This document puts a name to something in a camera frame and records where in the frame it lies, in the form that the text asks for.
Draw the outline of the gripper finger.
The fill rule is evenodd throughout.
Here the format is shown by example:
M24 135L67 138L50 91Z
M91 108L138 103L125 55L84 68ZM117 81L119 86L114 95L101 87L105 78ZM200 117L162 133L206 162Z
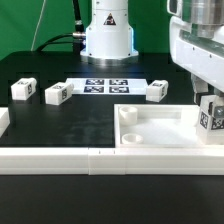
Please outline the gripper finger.
M224 119L224 105L213 105L212 116L216 119Z
M208 94L208 83L194 74L191 75L191 82L194 91L194 103L199 105L201 97Z

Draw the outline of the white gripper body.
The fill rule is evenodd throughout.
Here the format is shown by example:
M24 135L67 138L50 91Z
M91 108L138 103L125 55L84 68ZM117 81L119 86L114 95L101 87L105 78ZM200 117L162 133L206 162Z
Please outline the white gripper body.
M167 0L174 63L224 94L224 0Z

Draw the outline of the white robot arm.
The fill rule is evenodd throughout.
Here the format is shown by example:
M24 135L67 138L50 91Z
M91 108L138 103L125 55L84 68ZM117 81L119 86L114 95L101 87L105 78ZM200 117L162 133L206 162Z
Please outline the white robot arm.
M208 113L224 118L224 0L167 0L169 45L174 63L192 74L195 100L212 86L216 98ZM92 0L92 21L85 31L81 58L118 64L138 56L128 22L128 0Z

